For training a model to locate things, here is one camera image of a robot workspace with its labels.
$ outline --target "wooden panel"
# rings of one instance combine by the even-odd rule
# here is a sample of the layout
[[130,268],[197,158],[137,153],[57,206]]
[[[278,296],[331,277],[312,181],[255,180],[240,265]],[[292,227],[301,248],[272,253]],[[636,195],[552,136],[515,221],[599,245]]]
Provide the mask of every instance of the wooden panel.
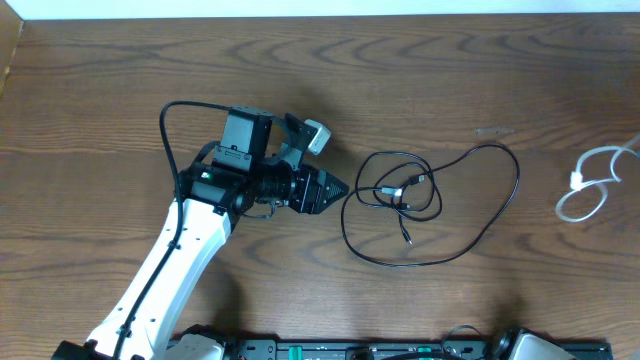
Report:
[[[29,22],[0,103],[0,354],[49,357],[82,342],[155,241],[172,181],[157,129],[174,99],[246,104],[325,123],[312,159],[353,184],[372,151],[433,165],[498,140],[522,166],[513,205],[472,253],[443,266],[387,269],[347,250],[339,206],[242,220],[198,283],[177,330],[194,323],[283,338],[440,337],[517,322],[559,338],[640,333],[637,160],[601,212],[555,217],[586,149],[640,131],[639,15],[446,16]],[[223,114],[175,109],[186,166]],[[282,134],[274,134],[274,144]],[[375,163],[367,177],[388,164]],[[585,176],[602,176],[596,159]],[[468,243],[508,194],[494,150],[437,175],[444,212],[410,224],[349,205],[349,233],[387,258],[433,258]],[[593,205],[593,194],[573,207]]]
[[9,75],[9,65],[18,45],[21,29],[22,19],[4,0],[0,0],[0,96]]

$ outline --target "coiled black cable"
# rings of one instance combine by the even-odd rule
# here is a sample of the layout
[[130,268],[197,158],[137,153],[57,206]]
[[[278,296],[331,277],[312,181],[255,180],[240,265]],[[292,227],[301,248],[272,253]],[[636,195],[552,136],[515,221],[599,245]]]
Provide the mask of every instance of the coiled black cable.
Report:
[[167,247],[167,251],[164,253],[164,256],[162,256],[162,259],[160,259],[158,266],[156,266],[155,270],[149,277],[149,280],[142,288],[142,291],[140,291],[140,295],[138,295],[138,298],[133,303],[133,306],[129,311],[129,315],[127,315],[127,318],[124,324],[120,327],[120,334],[118,335],[118,341],[116,342],[116,346],[115,346],[115,349],[113,350],[113,357],[112,357],[113,359],[116,359],[116,360],[120,359],[120,353],[122,352],[122,346],[124,345],[124,340],[127,338],[129,331],[131,330],[131,323],[135,319],[136,313],[138,312],[140,305],[142,305],[142,301],[144,300],[145,296],[147,296],[149,289],[151,289],[151,286],[153,285],[156,278],[160,274],[160,271],[162,271],[162,268],[164,267],[164,265],[167,263],[167,260],[169,260],[169,256],[171,256],[173,249],[175,249],[176,246],[178,246],[178,240],[180,240],[180,235],[182,234],[182,224],[184,222],[184,209],[182,204],[184,199],[182,198],[182,193],[180,191],[180,182],[178,180],[178,168],[176,166],[176,160],[173,158],[173,152],[171,151],[171,146],[169,145],[169,139],[167,138],[167,129],[164,124],[164,118],[167,114],[167,110],[169,110],[169,108],[175,105],[198,106],[198,107],[206,107],[210,109],[218,109],[218,110],[224,110],[224,111],[230,110],[229,107],[217,105],[217,104],[208,104],[208,103],[197,102],[197,101],[172,101],[166,104],[162,108],[162,111],[160,112],[160,136],[162,137],[162,144],[164,145],[164,151],[167,153],[167,160],[169,160],[169,167],[171,168],[171,175],[173,176],[173,183],[174,183],[174,189],[175,189],[174,196],[176,197],[176,202],[178,203],[178,222],[176,225],[177,226],[176,233],[173,237],[173,240],[169,243],[169,246]]
[[[356,195],[358,201],[365,206],[368,207],[372,207],[372,208],[377,208],[377,209],[391,209],[393,211],[396,212],[396,214],[398,214],[398,222],[400,224],[400,230],[402,233],[402,236],[404,237],[404,239],[408,242],[411,243],[411,236],[409,235],[409,231],[406,229],[406,227],[404,226],[404,220],[411,220],[411,221],[416,221],[416,222],[426,222],[426,221],[430,221],[435,219],[436,217],[438,217],[438,215],[440,215],[442,213],[442,195],[440,194],[440,190],[438,189],[438,186],[436,185],[436,180],[434,177],[434,173],[443,169],[446,169],[452,165],[457,164],[458,162],[460,162],[462,159],[466,158],[467,156],[469,156],[470,154],[476,152],[479,149],[483,149],[483,148],[489,148],[489,147],[493,147],[493,148],[498,148],[501,149],[503,151],[505,151],[507,154],[509,154],[509,156],[511,157],[511,159],[513,159],[513,163],[515,165],[516,168],[516,177],[515,177],[515,181],[513,184],[513,189],[511,190],[511,193],[509,195],[509,197],[507,198],[507,200],[502,204],[502,206],[500,207],[500,209],[495,213],[495,215],[493,215],[493,217],[489,220],[489,222],[487,223],[487,225],[485,225],[482,230],[480,230],[480,233],[478,234],[478,236],[476,236],[476,238],[469,243],[469,245],[467,245],[464,249],[462,249],[460,252],[458,252],[457,254],[441,259],[441,260],[434,260],[434,261],[425,261],[425,262],[416,262],[416,263],[390,263],[390,262],[385,262],[376,258],[373,258],[371,256],[367,256],[362,254],[361,252],[359,252],[358,250],[356,250],[351,243],[349,243],[349,239],[347,237],[347,231],[345,228],[345,210],[347,208],[347,203],[349,202],[349,200],[351,199],[351,197],[353,197],[353,195]],[[406,162],[400,165],[397,165],[395,167],[393,167],[391,170],[387,171],[386,173],[384,173],[379,179],[378,181],[375,182],[374,186],[370,186],[370,187],[360,187],[359,186],[359,182],[360,182],[360,176],[362,175],[362,170],[365,168],[365,166],[367,165],[367,163],[369,162],[369,160],[371,160],[372,158],[376,157],[376,156],[381,156],[381,155],[395,155],[395,156],[405,156],[405,157],[409,157],[409,158],[413,158],[414,160],[417,161],[410,161],[410,162]],[[399,169],[402,169],[404,167],[407,166],[413,166],[413,167],[418,167],[422,170],[421,173],[417,174],[417,175],[413,175],[410,176],[409,179],[407,179],[402,185],[400,185],[398,187],[398,189],[402,190],[402,193],[400,196],[398,196],[398,202],[394,202],[394,196],[391,196],[391,200],[389,202],[386,202],[384,200],[382,200],[379,196],[378,196],[378,192],[382,192],[383,191],[383,187],[379,186],[380,183],[387,178],[389,175],[391,175],[392,173],[396,172]],[[431,191],[430,191],[430,195],[429,195],[429,200],[427,201],[426,205],[418,208],[418,209],[410,209],[406,204],[402,203],[402,199],[403,199],[403,195],[405,190],[414,184],[420,183],[426,179],[429,179],[429,181],[431,182]],[[418,155],[414,155],[411,153],[407,153],[407,152],[401,152],[401,151],[379,151],[379,152],[375,152],[371,155],[369,155],[369,157],[367,157],[367,159],[362,163],[362,165],[360,166],[360,169],[358,170],[358,175],[356,176],[356,184],[355,184],[355,189],[349,194],[347,195],[346,199],[344,200],[344,203],[342,204],[342,211],[340,213],[340,225],[342,227],[342,237],[344,238],[344,242],[345,244],[347,244],[347,247],[349,248],[349,250],[351,250],[351,252],[353,252],[356,256],[358,256],[359,258],[366,260],[370,263],[374,263],[377,265],[382,265],[382,266],[388,266],[388,267],[396,267],[396,268],[404,268],[404,267],[419,267],[419,266],[429,266],[429,265],[437,265],[437,264],[444,264],[446,262],[455,260],[457,258],[459,258],[460,256],[466,254],[469,250],[471,250],[477,243],[478,241],[480,241],[480,239],[482,238],[482,235],[484,235],[484,233],[487,231],[487,229],[489,229],[489,227],[498,219],[498,217],[500,217],[500,215],[502,215],[502,213],[506,210],[507,206],[509,206],[509,204],[511,203],[511,201],[513,200],[513,197],[516,194],[516,191],[518,190],[518,185],[520,184],[520,164],[518,163],[518,159],[516,158],[516,156],[513,154],[513,152],[506,147],[505,145],[502,144],[483,144],[483,145],[478,145],[475,146],[471,149],[469,149],[467,152],[465,152],[462,156],[460,156],[459,158],[444,164],[442,166],[439,166],[437,168],[431,168],[431,165],[429,165],[429,162],[427,162],[425,159],[421,158]],[[374,204],[374,203],[368,203],[364,200],[362,200],[362,198],[360,197],[360,192],[362,191],[372,191],[373,192],[373,196],[375,197],[375,199],[378,201],[378,204]],[[429,206],[431,205],[431,203],[433,202],[434,196],[438,197],[438,210],[433,213],[432,215],[428,215],[428,216],[424,216],[424,217],[416,217],[413,215],[410,215],[409,213],[419,213],[422,212],[424,210],[426,210],[427,208],[429,208]]]

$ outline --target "wood grain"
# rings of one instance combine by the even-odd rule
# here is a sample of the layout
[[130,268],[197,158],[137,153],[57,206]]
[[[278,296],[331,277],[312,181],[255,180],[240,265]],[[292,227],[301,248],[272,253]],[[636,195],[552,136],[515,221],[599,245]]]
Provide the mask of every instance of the wood grain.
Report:
[[[512,206],[472,253],[395,270],[345,247],[339,206],[242,220],[176,330],[194,323],[282,338],[419,339],[517,322],[606,338],[628,358],[640,333],[637,160],[618,165],[598,215],[555,217],[586,149],[640,131],[640,15],[424,16],[29,22],[0,102],[0,356],[48,358],[84,341],[155,241],[172,182],[157,129],[174,99],[246,104],[325,123],[311,159],[353,184],[375,150],[433,165],[498,140],[522,167]],[[182,166],[224,116],[170,114]],[[282,134],[274,133],[274,145]],[[369,178],[394,160],[372,164]],[[585,176],[602,176],[595,159]],[[508,194],[494,150],[437,175],[444,212],[410,224],[348,207],[368,253],[435,258],[468,243]],[[586,211],[593,194],[571,204]]]

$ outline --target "cable connector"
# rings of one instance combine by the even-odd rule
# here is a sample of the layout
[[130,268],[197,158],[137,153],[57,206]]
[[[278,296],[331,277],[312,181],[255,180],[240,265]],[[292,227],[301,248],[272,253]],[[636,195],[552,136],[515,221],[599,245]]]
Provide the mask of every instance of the cable connector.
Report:
[[584,189],[584,183],[582,182],[582,174],[577,171],[571,172],[571,181],[569,182],[571,190],[580,191]]
[[383,186],[380,190],[383,194],[393,195],[393,196],[402,196],[401,188],[394,188],[391,186]]
[[424,181],[425,175],[414,175],[409,178],[409,185],[420,184]]

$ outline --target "brown tabletop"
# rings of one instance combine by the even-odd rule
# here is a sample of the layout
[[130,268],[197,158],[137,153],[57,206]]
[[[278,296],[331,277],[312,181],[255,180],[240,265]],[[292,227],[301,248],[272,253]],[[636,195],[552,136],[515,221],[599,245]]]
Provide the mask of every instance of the brown tabletop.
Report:
[[[177,325],[289,338],[427,339],[460,324],[518,323],[556,338],[640,342],[640,166],[593,218],[560,221],[579,155],[640,132],[640,16],[526,15],[27,22],[0,101],[0,357],[82,343],[116,304],[172,200],[157,116],[170,100],[244,104],[324,123],[309,160],[353,186],[377,150],[437,166],[497,140],[518,156],[511,207],[471,253],[389,269],[353,256],[340,204],[241,220]],[[175,109],[179,163],[225,116]],[[273,131],[272,143],[284,138]],[[371,182],[396,160],[373,163]],[[607,175],[608,160],[585,165]],[[509,193],[513,164],[482,150],[436,175],[442,215],[408,224],[348,206],[368,254],[436,259],[469,243]],[[420,189],[413,190],[419,201]],[[589,191],[575,214],[597,203]]]

